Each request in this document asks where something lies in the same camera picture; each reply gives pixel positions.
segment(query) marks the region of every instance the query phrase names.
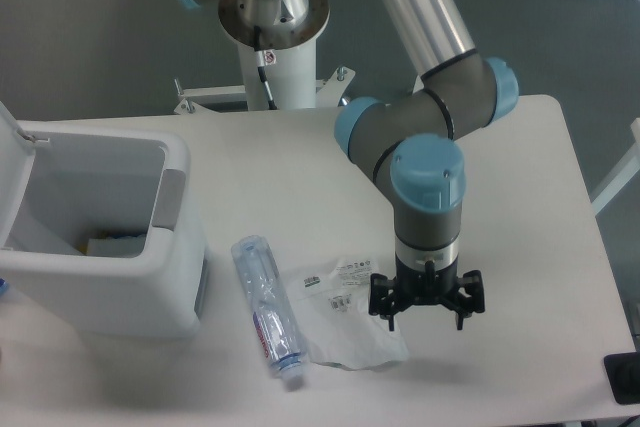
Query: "cable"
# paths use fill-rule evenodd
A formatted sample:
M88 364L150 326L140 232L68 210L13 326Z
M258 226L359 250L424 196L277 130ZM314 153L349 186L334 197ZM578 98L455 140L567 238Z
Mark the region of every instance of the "cable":
M260 52L260 29L259 26L255 25L253 27L253 50L255 52ZM264 93L267 96L267 103L269 104L269 110L278 110L275 101L273 100L273 94L271 93L271 87L269 87L269 81L267 80L267 72L264 69L263 65L258 65L258 77L260 77L260 82L262 82L262 87L264 88Z

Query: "white plastic bin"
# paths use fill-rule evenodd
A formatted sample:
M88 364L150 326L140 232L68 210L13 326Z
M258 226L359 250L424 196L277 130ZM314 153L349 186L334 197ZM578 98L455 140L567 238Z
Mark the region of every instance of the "white plastic bin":
M0 277L81 330L192 335L207 243L188 178L173 134L18 124L0 103ZM87 255L122 237L126 255Z

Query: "bottle label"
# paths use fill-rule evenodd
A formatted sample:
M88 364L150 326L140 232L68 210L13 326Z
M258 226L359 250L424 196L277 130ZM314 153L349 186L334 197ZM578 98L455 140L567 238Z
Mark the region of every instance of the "bottle label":
M269 358L269 349L267 347L267 341L264 338L264 332L262 331L262 327L260 326L260 321L258 320L258 315L253 313L253 325L256 328L256 332L258 334L258 339L260 339L260 344L262 345L262 350L264 351L265 358Z

